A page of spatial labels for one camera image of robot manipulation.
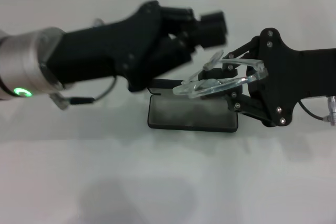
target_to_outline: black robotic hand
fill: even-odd
[[[63,35],[46,64],[62,84],[123,76],[134,92],[190,61],[196,46],[224,45],[226,33],[222,12],[198,21],[191,9],[151,1],[119,23]]]
[[[221,68],[213,68],[221,63]],[[246,77],[235,78],[236,68],[247,65]],[[287,126],[297,103],[312,117],[336,125],[336,49],[296,51],[288,48],[274,28],[228,53],[215,57],[199,72],[198,80],[173,89],[202,99],[225,98],[228,108],[265,126]],[[249,95],[243,94],[247,84]],[[302,104],[305,98],[327,97],[330,114],[320,117]]]

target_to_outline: black tray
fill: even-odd
[[[181,80],[155,79],[148,86],[152,94],[148,126],[153,129],[236,132],[238,115],[227,108],[223,98],[190,99],[174,95],[172,89]]]

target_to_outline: green led light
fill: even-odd
[[[22,88],[16,88],[14,89],[14,93],[16,93],[17,95],[21,95],[22,97],[31,97],[32,93],[30,93],[28,90],[22,89]]]

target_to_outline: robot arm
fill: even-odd
[[[65,33],[48,28],[0,37],[0,99],[56,95],[72,83],[108,76],[128,80],[131,92],[191,61],[195,47],[224,45],[223,13],[196,20],[191,9],[143,4],[128,19]],[[90,103],[81,100],[75,103]]]
[[[221,68],[213,68],[219,63]],[[239,65],[248,66],[246,77],[228,80],[237,76]],[[224,58],[215,55],[173,91],[190,98],[223,97],[231,111],[260,120],[268,127],[289,125],[297,103],[316,119],[335,126],[335,78],[336,49],[296,51],[285,45],[276,29],[267,28]],[[248,85],[250,96],[242,94],[243,84]],[[328,116],[315,116],[301,103],[313,97],[328,97]]]

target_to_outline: cable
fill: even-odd
[[[114,87],[116,86],[117,84],[117,76],[114,76],[114,80],[113,82],[111,83],[111,85],[106,89],[105,92],[103,92],[101,95],[97,96],[94,101],[98,102],[99,100],[103,99],[105,96],[107,96],[111,91],[112,89],[114,89]]]
[[[70,97],[70,98],[67,98],[67,99],[69,100],[69,103],[71,105],[81,105],[81,104],[95,103],[95,102],[103,99],[105,96],[107,96],[114,89],[116,84],[117,84],[117,76],[114,76],[114,79],[113,79],[113,82],[111,83],[111,85],[106,89],[106,91],[101,93],[96,98],[93,98],[93,97]]]
[[[311,113],[311,112],[306,108],[306,106],[303,105],[303,103],[302,103],[301,101],[299,101],[299,104],[300,104],[301,108],[302,108],[304,111],[306,111],[306,113],[307,113],[308,115],[310,115],[311,117],[313,117],[313,118],[315,118],[315,119],[317,119],[317,120],[323,121],[323,118],[322,118],[322,117],[317,116],[317,115]]]

